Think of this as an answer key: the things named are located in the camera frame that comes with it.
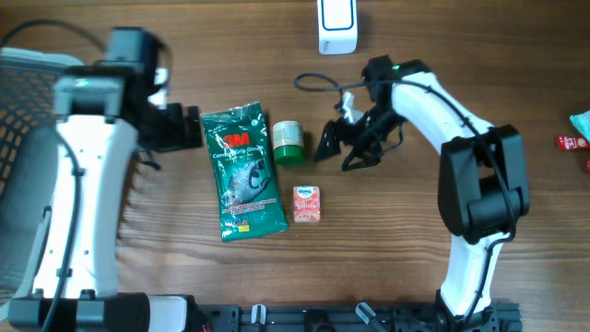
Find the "green snack bag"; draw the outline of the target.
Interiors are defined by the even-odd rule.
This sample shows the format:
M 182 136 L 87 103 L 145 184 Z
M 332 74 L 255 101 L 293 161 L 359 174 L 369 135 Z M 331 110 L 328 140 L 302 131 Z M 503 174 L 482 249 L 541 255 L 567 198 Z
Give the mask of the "green snack bag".
M 285 231 L 266 118 L 259 102 L 201 116 L 216 180 L 221 240 Z

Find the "green lid white jar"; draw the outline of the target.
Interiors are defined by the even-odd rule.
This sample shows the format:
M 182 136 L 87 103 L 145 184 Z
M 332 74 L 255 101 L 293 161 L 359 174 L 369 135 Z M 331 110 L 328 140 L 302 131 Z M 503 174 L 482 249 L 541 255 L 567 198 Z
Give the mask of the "green lid white jar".
M 272 127 L 275 163 L 299 166 L 306 161 L 303 129 L 297 121 L 281 121 Z

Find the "light teal tissue pack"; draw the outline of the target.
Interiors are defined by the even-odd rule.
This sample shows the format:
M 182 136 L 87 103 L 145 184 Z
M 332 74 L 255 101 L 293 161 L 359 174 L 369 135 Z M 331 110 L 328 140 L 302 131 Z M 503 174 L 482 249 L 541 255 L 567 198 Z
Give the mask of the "light teal tissue pack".
M 569 117 L 573 127 L 587 140 L 590 141 L 590 111 L 571 115 Z

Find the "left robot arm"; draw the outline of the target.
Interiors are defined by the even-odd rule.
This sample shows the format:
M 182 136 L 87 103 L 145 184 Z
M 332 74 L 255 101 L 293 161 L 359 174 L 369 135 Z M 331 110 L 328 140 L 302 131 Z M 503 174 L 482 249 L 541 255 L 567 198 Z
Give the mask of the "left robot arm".
M 141 28 L 112 30 L 101 60 L 68 67 L 53 87 L 56 180 L 31 256 L 28 292 L 7 305 L 18 331 L 198 331 L 190 295 L 122 293 L 116 234 L 125 177 L 139 151 L 203 144 L 199 110 L 153 103 L 165 44 Z

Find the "red coffee stick sachet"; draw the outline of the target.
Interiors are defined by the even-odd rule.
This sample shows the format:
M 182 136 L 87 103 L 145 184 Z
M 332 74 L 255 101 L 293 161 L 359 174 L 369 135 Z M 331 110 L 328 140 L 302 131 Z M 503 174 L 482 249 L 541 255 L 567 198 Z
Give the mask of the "red coffee stick sachet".
M 557 145 L 560 150 L 588 150 L 589 141 L 583 136 L 558 136 Z

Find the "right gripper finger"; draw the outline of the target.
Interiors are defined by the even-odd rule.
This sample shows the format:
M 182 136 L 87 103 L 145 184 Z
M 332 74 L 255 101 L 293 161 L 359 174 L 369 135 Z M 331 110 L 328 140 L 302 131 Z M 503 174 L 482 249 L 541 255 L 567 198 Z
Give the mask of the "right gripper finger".
M 380 145 L 353 147 L 342 163 L 342 171 L 354 171 L 378 165 L 382 159 L 383 149 Z
M 340 120 L 328 121 L 321 134 L 318 146 L 313 154 L 313 160 L 320 162 L 341 153 L 340 147 Z

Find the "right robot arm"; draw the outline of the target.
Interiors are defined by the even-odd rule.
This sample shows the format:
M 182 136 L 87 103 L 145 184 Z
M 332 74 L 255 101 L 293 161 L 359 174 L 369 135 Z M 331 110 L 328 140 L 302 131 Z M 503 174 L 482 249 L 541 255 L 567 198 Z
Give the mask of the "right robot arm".
M 372 58 L 361 72 L 373 107 L 354 108 L 350 86 L 333 81 L 340 116 L 324 126 L 315 161 L 351 151 L 343 171 L 378 165 L 383 142 L 414 125 L 440 156 L 438 209 L 452 235 L 447 275 L 437 294 L 446 325 L 462 330 L 491 319 L 490 284 L 502 246 L 530 208 L 523 139 L 511 125 L 495 126 L 470 112 L 420 60 Z

